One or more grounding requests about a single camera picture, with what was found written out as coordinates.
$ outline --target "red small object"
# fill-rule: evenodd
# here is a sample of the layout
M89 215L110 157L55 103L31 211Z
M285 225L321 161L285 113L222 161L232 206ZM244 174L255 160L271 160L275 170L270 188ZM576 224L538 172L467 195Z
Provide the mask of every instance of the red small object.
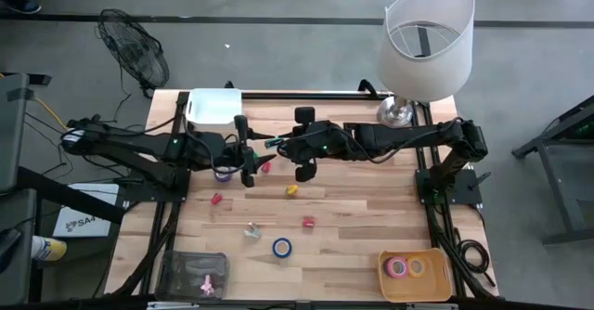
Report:
M303 220L303 227L314 228L316 226L316 220L314 217L305 217Z
M264 172L264 173L270 172L270 167L272 167L272 165L270 164L270 161L265 162L264 165L262 165L262 172Z
M223 199L223 195L219 193L214 193L213 198L211 199L211 203L213 205L217 205Z

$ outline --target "black fan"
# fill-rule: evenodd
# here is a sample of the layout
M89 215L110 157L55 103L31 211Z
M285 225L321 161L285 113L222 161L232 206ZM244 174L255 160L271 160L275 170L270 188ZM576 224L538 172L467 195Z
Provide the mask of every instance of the black fan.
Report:
M119 9L104 9L97 25L99 34L120 65L147 91L163 87L169 80L169 67L161 42L149 35L132 17Z

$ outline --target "shoe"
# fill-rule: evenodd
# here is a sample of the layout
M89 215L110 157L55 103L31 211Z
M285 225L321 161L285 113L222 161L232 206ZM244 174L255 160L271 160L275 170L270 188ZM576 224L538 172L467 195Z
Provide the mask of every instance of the shoe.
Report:
M7 4L8 9L22 14L35 14L41 10L41 7L32 1L19 0L16 3Z

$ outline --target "clear plastic box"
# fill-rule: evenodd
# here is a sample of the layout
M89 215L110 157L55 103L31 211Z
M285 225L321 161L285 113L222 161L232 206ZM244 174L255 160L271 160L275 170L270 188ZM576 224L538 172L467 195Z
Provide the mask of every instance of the clear plastic box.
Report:
M200 287L211 276L214 293L207 295ZM159 301L216 301L225 297L229 262L223 253L167 251L161 261Z

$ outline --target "pink tape roll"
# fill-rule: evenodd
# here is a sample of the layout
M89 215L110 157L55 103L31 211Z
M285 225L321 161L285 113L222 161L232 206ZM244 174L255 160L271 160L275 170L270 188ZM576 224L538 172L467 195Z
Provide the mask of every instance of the pink tape roll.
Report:
M407 260L402 257L386 260L383 268L390 278L405 278L408 275Z

